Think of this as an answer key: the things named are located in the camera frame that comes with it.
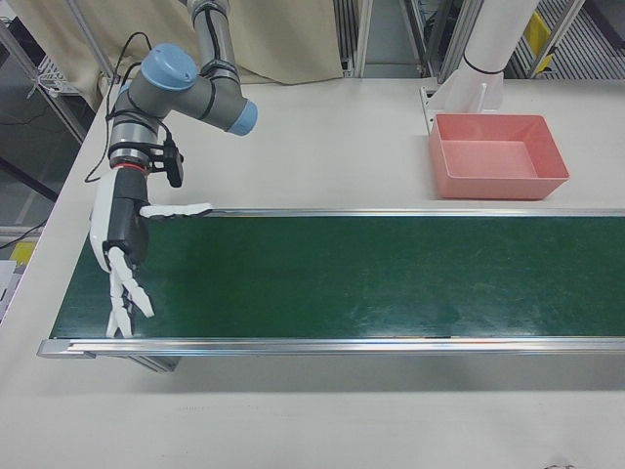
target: white pole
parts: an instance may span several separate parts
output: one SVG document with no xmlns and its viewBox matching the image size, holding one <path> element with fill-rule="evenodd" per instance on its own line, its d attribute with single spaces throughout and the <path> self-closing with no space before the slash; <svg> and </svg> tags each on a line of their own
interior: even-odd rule
<svg viewBox="0 0 625 469">
<path fill-rule="evenodd" d="M 431 110 L 482 112 L 503 101 L 503 69 L 539 0 L 484 0 L 460 66 L 428 104 Z"/>
</svg>

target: pink plastic bin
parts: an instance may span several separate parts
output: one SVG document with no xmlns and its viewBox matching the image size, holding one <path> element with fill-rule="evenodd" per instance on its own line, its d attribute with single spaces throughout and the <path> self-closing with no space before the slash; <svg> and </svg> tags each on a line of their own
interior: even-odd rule
<svg viewBox="0 0 625 469">
<path fill-rule="evenodd" d="M 445 198 L 538 200 L 568 180 L 541 115 L 437 114 L 430 157 Z"/>
</svg>

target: beige curtain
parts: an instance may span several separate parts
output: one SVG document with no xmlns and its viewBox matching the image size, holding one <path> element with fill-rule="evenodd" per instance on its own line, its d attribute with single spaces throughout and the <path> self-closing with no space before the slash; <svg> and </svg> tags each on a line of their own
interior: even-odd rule
<svg viewBox="0 0 625 469">
<path fill-rule="evenodd" d="M 8 0 L 67 81 L 92 106 L 102 99 L 101 71 L 63 0 Z M 178 0 L 79 0 L 114 66 L 126 39 L 145 32 L 152 44 L 172 42 L 196 60 L 187 9 Z M 230 33 L 242 81 L 296 84 L 342 76 L 332 0 L 230 0 Z M 120 67 L 146 55 L 136 38 Z"/>
</svg>

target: yellow label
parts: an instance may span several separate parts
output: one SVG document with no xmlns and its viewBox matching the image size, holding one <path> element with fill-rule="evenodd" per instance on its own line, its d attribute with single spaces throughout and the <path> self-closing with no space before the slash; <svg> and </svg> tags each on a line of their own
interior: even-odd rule
<svg viewBox="0 0 625 469">
<path fill-rule="evenodd" d="M 549 30 L 549 27 L 547 27 L 545 21 L 538 14 L 538 12 L 534 12 L 529 20 L 529 23 L 527 24 L 527 27 L 525 28 L 524 33 L 525 39 L 527 39 L 529 48 L 531 49 L 531 52 L 534 53 L 534 56 L 537 56 L 540 53 L 550 35 L 551 31 Z M 538 66 L 538 72 L 543 71 L 547 68 L 547 66 L 549 66 L 552 56 L 553 54 L 549 54 L 545 57 L 540 66 Z"/>
<path fill-rule="evenodd" d="M 36 245 L 37 243 L 35 241 L 21 241 L 17 243 L 11 253 L 10 259 L 16 261 L 18 264 L 28 264 Z"/>
</svg>

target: black cable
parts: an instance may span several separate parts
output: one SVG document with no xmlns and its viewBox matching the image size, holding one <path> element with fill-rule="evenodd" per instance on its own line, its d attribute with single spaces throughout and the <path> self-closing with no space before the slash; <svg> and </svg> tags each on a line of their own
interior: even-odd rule
<svg viewBox="0 0 625 469">
<path fill-rule="evenodd" d="M 139 65 L 141 65 L 141 62 L 135 62 L 134 64 L 128 67 L 128 69 L 126 70 L 126 73 L 124 74 L 124 79 L 121 80 L 121 86 L 124 86 L 126 84 L 126 82 L 128 81 L 128 78 L 130 77 L 130 72 L 133 71 L 133 69 Z"/>
<path fill-rule="evenodd" d="M 38 230 L 39 228 L 43 227 L 46 222 L 48 222 L 48 219 L 46 218 L 43 222 L 41 222 L 39 225 L 37 225 L 36 227 L 32 227 L 30 230 L 28 230 L 26 233 L 22 234 L 19 237 L 16 237 L 15 239 L 12 239 L 11 241 L 7 242 L 6 244 L 2 244 L 0 246 L 0 249 L 5 249 L 9 246 L 12 246 L 14 244 L 16 244 L 17 242 L 20 242 L 22 239 L 24 239 L 25 237 L 28 237 L 28 235 L 30 235 L 32 232 L 34 232 L 35 230 Z"/>
<path fill-rule="evenodd" d="M 91 171 L 89 171 L 89 174 L 84 179 L 85 183 L 87 183 L 87 184 L 95 183 L 96 181 L 100 180 L 99 177 L 98 178 L 92 178 L 92 176 L 94 175 L 94 173 L 96 171 L 98 171 L 98 168 L 100 168 L 100 165 L 102 164 L 102 162 L 106 158 L 106 150 L 108 149 L 108 139 L 110 138 L 110 128 L 108 126 L 108 121 L 109 121 L 108 117 L 110 116 L 110 93 L 111 93 L 111 91 L 113 89 L 113 83 L 114 83 L 115 78 L 117 76 L 117 70 L 119 69 L 119 65 L 121 64 L 121 61 L 124 58 L 124 54 L 126 53 L 126 49 L 128 49 L 128 46 L 130 45 L 132 40 L 135 37 L 140 36 L 140 35 L 143 36 L 146 39 L 147 48 L 152 50 L 152 44 L 151 44 L 151 42 L 149 42 L 149 37 L 147 37 L 147 34 L 145 34 L 142 31 L 133 32 L 130 36 L 128 36 L 128 39 L 126 40 L 126 43 L 124 44 L 124 47 L 121 48 L 121 52 L 119 53 L 119 57 L 117 58 L 117 64 L 115 65 L 115 70 L 113 71 L 112 81 L 108 85 L 108 91 L 106 92 L 106 116 L 104 117 L 104 119 L 105 119 L 104 124 L 106 125 L 106 138 L 104 140 L 104 151 L 102 152 L 102 156 L 100 157 L 100 161 L 98 161 L 98 164 L 96 164 L 96 166 L 94 166 L 94 168 Z"/>
<path fill-rule="evenodd" d="M 7 127 L 11 127 L 11 126 L 15 126 L 15 125 L 28 125 L 32 121 L 37 120 L 38 118 L 43 117 L 44 115 L 46 115 L 46 112 L 48 112 L 48 107 L 47 106 L 45 106 L 43 108 L 43 110 L 41 112 L 39 112 L 37 115 L 34 115 L 34 116 L 30 117 L 28 120 L 18 121 L 18 122 L 0 122 L 0 125 L 5 125 Z"/>
</svg>

